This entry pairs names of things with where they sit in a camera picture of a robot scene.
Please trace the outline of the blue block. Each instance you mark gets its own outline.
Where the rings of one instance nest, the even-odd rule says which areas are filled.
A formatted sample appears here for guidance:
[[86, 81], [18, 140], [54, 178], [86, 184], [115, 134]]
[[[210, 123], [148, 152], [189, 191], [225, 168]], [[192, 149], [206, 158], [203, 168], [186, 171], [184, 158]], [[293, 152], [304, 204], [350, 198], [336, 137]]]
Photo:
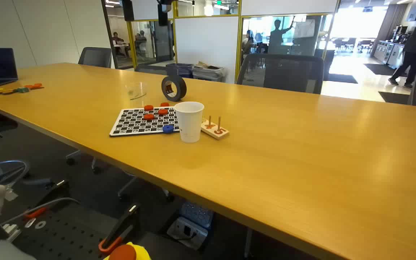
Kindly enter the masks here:
[[163, 126], [163, 133], [173, 133], [173, 124]]

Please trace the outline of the white paper cup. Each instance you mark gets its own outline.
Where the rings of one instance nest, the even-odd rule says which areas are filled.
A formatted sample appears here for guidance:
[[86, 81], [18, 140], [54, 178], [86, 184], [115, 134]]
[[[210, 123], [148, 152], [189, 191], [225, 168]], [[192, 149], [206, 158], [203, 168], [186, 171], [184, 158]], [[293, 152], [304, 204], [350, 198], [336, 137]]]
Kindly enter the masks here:
[[197, 101], [181, 101], [173, 106], [179, 124], [180, 140], [194, 143], [200, 134], [203, 104]]

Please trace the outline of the wooden peg base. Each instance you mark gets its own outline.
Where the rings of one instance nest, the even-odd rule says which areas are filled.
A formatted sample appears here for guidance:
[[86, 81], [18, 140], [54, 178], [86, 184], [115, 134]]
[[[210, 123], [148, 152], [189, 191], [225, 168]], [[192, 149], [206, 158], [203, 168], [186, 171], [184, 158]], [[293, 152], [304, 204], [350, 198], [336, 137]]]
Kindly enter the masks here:
[[210, 117], [200, 123], [200, 130], [213, 139], [222, 139], [228, 134], [228, 130], [220, 126], [220, 121], [213, 123]]

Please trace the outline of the black tape roll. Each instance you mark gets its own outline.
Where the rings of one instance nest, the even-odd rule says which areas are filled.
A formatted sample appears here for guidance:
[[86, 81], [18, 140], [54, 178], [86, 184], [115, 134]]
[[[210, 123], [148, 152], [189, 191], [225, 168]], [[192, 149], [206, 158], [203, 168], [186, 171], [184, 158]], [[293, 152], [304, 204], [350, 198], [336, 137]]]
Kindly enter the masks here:
[[186, 84], [180, 77], [164, 77], [160, 87], [168, 101], [180, 101], [186, 94]]

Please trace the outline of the checkered calibration board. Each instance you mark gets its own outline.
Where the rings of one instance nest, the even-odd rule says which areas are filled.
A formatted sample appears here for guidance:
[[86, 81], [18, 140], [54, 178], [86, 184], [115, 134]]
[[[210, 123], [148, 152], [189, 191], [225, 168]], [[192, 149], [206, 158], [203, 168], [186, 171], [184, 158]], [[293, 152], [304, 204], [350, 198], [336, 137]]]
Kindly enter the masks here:
[[[157, 111], [168, 110], [166, 116], [158, 116]], [[142, 119], [145, 113], [154, 116], [151, 121]], [[111, 130], [111, 137], [119, 136], [140, 136], [140, 134], [161, 134], [163, 126], [173, 124], [173, 133], [179, 132], [176, 113], [171, 107], [153, 107], [153, 111], [144, 108], [122, 108], [116, 116]]]

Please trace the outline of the floor power box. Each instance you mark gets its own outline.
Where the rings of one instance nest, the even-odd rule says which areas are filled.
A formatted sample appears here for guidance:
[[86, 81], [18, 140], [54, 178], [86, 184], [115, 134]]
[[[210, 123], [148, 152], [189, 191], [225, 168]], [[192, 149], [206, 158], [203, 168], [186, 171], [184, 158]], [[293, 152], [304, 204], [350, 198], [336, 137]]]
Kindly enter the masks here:
[[177, 217], [166, 234], [189, 249], [199, 250], [207, 237], [207, 230], [184, 217]]

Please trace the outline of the grey office chair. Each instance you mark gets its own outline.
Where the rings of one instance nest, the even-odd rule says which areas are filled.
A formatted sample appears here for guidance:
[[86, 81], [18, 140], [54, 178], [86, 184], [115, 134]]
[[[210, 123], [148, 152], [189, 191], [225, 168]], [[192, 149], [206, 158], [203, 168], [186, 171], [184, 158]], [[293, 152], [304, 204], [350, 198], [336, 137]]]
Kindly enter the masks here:
[[111, 67], [111, 49], [86, 46], [80, 52], [79, 64], [109, 68]]

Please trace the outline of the red emergency stop button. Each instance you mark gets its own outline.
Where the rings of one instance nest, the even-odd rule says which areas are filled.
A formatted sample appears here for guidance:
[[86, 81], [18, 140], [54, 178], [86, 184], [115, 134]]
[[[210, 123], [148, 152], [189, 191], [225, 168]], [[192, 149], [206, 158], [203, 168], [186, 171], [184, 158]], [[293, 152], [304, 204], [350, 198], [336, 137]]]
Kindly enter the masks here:
[[114, 249], [103, 260], [151, 260], [151, 257], [142, 246], [127, 243]]

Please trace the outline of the orange green tool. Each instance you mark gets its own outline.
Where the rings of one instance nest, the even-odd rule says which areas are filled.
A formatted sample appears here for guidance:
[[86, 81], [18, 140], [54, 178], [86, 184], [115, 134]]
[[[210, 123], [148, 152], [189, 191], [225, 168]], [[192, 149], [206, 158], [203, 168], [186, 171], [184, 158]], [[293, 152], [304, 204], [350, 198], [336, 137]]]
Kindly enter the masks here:
[[23, 87], [17, 87], [17, 88], [11, 88], [11, 90], [0, 90], [0, 95], [10, 95], [10, 94], [23, 94], [23, 93], [30, 93], [30, 91], [34, 91], [34, 90], [41, 90], [43, 88], [43, 84], [40, 82], [36, 82], [36, 84], [28, 84], [28, 85], [23, 85]]

